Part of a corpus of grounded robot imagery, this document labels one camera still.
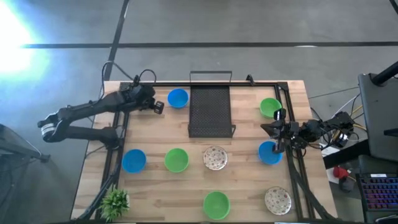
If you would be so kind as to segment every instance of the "plate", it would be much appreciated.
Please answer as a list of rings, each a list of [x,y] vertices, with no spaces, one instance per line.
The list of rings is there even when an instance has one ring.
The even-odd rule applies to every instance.
[[[285,215],[292,208],[292,198],[282,187],[271,187],[265,196],[266,206],[275,215]]]
[[[211,170],[220,170],[226,166],[228,155],[222,147],[211,146],[203,154],[203,162]]]

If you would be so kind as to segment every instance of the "green plant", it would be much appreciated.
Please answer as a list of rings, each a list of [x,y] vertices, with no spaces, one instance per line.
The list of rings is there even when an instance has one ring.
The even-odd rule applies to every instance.
[[[115,218],[120,217],[123,212],[129,210],[127,192],[115,189],[114,185],[112,185],[99,207],[102,209],[102,218],[105,218],[107,222],[113,221]]]

